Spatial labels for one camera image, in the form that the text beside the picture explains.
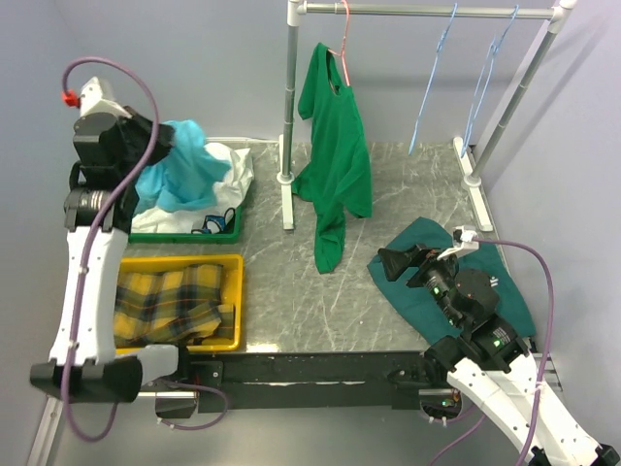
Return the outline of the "light blue t shirt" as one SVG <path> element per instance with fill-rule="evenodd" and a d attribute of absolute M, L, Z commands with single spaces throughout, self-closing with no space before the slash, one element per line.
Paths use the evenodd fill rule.
<path fill-rule="evenodd" d="M 167 213 L 199 211 L 217 203 L 214 185 L 224 181 L 231 161 L 206 149 L 206 135 L 192 120 L 168 120 L 174 130 L 173 146 L 159 162 L 145 167 L 135 187 L 137 216 L 152 208 Z"/>

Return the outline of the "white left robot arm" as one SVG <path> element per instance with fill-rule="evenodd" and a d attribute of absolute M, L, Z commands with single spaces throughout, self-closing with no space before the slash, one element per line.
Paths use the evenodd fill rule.
<path fill-rule="evenodd" d="M 119 355 L 114 303 L 122 256 L 138 203 L 125 177 L 144 154 L 153 164 L 173 146 L 173 129 L 135 114 L 98 112 L 74 124 L 79 157 L 64 201 L 69 267 L 61 321 L 47 361 L 30 368 L 31 384 L 71 403 L 131 403 L 155 379 L 172 390 L 192 381 L 191 363 L 172 345 Z"/>

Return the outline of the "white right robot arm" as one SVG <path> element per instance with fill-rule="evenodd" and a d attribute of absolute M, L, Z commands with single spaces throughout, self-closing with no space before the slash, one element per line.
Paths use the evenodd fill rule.
<path fill-rule="evenodd" d="M 424 353 L 426 379 L 466 395 L 518 450 L 523 465 L 617 465 L 619 452 L 598 442 L 573 418 L 544 378 L 536 358 L 515 328 L 497 312 L 500 297 L 488 274 L 463 269 L 458 259 L 478 249 L 482 238 L 461 238 L 438 250 L 415 245 L 378 252 L 390 282 L 410 268 L 409 288 L 424 288 L 451 326 Z"/>

